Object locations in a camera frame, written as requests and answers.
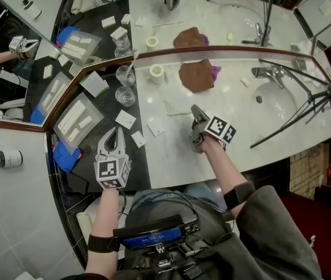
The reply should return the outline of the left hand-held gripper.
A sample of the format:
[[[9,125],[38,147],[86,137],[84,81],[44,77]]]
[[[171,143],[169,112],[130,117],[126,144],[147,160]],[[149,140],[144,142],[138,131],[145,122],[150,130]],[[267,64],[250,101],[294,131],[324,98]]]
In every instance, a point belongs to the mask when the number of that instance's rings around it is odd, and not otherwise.
[[[105,155],[116,151],[121,156]],[[104,190],[124,188],[131,171],[131,160],[126,152],[124,132],[121,127],[108,130],[97,144],[96,161],[93,163],[98,185]]]

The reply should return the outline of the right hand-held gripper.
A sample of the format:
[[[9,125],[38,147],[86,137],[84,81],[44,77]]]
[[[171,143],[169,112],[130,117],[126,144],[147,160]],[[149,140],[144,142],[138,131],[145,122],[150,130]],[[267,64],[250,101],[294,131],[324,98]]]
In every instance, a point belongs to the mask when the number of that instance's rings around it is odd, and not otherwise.
[[[195,104],[191,106],[191,113],[193,115],[189,135],[191,149],[196,153],[202,153],[200,146],[204,140],[203,135],[207,134],[221,143],[223,149],[226,150],[236,134],[236,129],[231,123],[216,116],[205,119],[205,113]]]

